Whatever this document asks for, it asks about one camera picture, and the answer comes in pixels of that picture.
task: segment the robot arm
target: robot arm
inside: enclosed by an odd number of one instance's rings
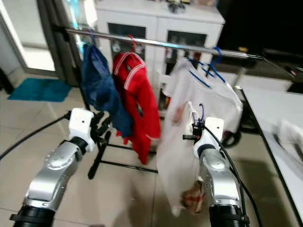
[[[93,117],[90,111],[72,110],[69,141],[63,141],[45,157],[42,169],[29,186],[21,210],[10,218],[15,221],[15,227],[52,226],[69,178],[76,172],[82,156],[94,149],[95,142],[91,138]]]
[[[222,138],[223,124],[223,120],[218,118],[208,117],[205,121],[205,126],[219,140]],[[202,126],[200,131],[201,139],[194,145],[194,154],[200,160],[200,176],[206,189],[211,225],[245,227],[249,221],[241,211],[239,183],[230,171],[229,163],[220,153],[216,140]]]

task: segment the white shirt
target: white shirt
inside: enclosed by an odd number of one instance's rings
[[[198,78],[208,84],[204,85]],[[207,78],[198,74],[197,70],[187,59],[181,59],[175,65],[170,74],[171,80],[166,85],[163,93],[171,97],[167,109],[162,135],[165,136],[172,127],[172,118],[176,110],[184,103],[191,101],[193,108],[202,115],[204,106],[204,118],[217,117],[224,120],[224,130],[236,132],[242,114],[243,105],[233,89],[218,77]]]
[[[196,119],[199,117],[191,102],[187,102],[180,121],[173,122],[157,149],[159,177],[175,216],[179,216],[182,209],[181,194],[192,187],[199,172],[199,159],[194,155],[193,140],[182,139],[183,134],[193,133],[193,116]]]

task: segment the white cabinet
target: white cabinet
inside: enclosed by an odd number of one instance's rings
[[[101,0],[97,4],[98,31],[128,35],[176,44],[214,47],[224,19],[216,8],[186,5],[183,14],[169,12],[166,2],[150,0]],[[101,51],[112,67],[118,52],[131,50],[131,44],[101,39]],[[189,57],[209,63],[211,55],[154,46],[137,46],[147,64],[148,78],[153,86],[159,108],[165,109],[166,98],[161,87],[169,80],[169,73],[178,58]]]

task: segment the blue hanger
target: blue hanger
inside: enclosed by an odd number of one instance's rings
[[[197,80],[199,80],[202,84],[204,84],[205,86],[207,86],[208,88],[212,88],[211,86],[209,86],[208,84],[206,84],[203,80],[201,80],[199,77],[197,77],[192,71],[189,71],[191,73],[191,75],[193,75]]]
[[[215,75],[216,75],[216,76],[218,76],[218,77],[220,78],[220,80],[223,81],[223,83],[225,83],[225,82],[226,82],[225,79],[217,72],[216,68],[215,68],[214,65],[213,65],[213,64],[219,63],[219,62],[221,61],[221,59],[222,59],[222,53],[221,53],[221,50],[220,50],[219,47],[216,46],[216,47],[214,47],[214,49],[216,49],[216,50],[219,52],[219,58],[218,58],[216,61],[211,62],[210,64],[204,64],[204,63],[202,63],[202,62],[200,62],[200,61],[197,61],[197,60],[194,60],[194,59],[190,59],[190,58],[187,58],[187,59],[188,59],[190,62],[192,62],[192,63],[194,62],[194,63],[200,64],[200,65],[201,65],[201,69],[202,69],[207,75],[210,75],[210,76],[212,76],[212,77],[215,77]],[[212,73],[209,71],[209,69],[208,69],[208,70],[204,69],[204,66],[208,66],[209,68],[211,68],[211,69],[214,71],[215,75],[212,74]]]
[[[223,81],[223,83],[225,83],[225,79],[217,72],[216,68],[214,67],[216,63],[219,63],[222,60],[222,53],[219,47],[215,46],[214,49],[219,52],[219,57],[215,61],[212,61],[210,64],[207,65],[214,71],[216,76],[218,76]]]

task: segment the clothes rack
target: clothes rack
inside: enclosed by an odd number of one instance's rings
[[[220,51],[221,53],[219,53],[216,49],[212,49],[212,48],[172,44],[172,43],[159,42],[159,41],[155,41],[155,40],[148,40],[148,39],[141,39],[141,38],[130,38],[130,37],[127,37],[127,36],[112,35],[112,34],[105,34],[105,33],[99,33],[99,32],[91,32],[91,31],[78,30],[78,29],[73,29],[73,28],[65,28],[63,26],[56,26],[56,25],[53,25],[53,30],[55,32],[59,32],[59,33],[63,34],[63,36],[65,37],[66,42],[70,42],[70,39],[68,38],[69,34],[87,35],[87,36],[94,36],[94,37],[98,37],[98,38],[119,40],[119,41],[130,42],[130,43],[135,41],[138,44],[153,45],[153,46],[159,46],[159,47],[165,47],[165,48],[171,48],[171,49],[180,49],[180,50],[195,51],[195,52],[205,52],[205,53],[209,53],[209,54],[212,54],[212,55],[221,54],[221,56],[224,56],[224,57],[247,59],[247,60],[249,59],[249,60],[252,60],[252,61],[258,61],[258,60],[263,59],[259,55],[247,54],[247,53],[244,53],[244,52],[221,50]],[[240,70],[240,73],[238,74],[236,81],[238,81],[240,79],[240,77],[242,76],[242,74],[241,74],[242,72],[245,72],[245,70]],[[105,138],[106,139],[103,141],[102,145],[100,145],[100,143],[97,142],[98,154],[95,158],[95,161],[94,161],[92,167],[89,170],[89,174],[88,174],[89,179],[94,178],[100,163],[115,165],[115,166],[121,166],[121,167],[126,167],[126,168],[131,168],[131,169],[137,169],[137,170],[142,170],[142,171],[145,171],[145,172],[158,173],[157,170],[149,169],[149,168],[145,168],[145,167],[139,167],[139,166],[133,166],[133,165],[126,165],[126,164],[122,164],[122,163],[103,161],[102,157],[103,157],[104,151],[105,151],[107,146],[108,147],[126,149],[126,150],[133,150],[130,147],[109,144],[108,141],[109,141],[109,138],[110,138],[110,133],[107,133],[105,135]],[[156,152],[152,152],[152,151],[150,152],[150,155],[154,155],[154,154],[156,154]]]

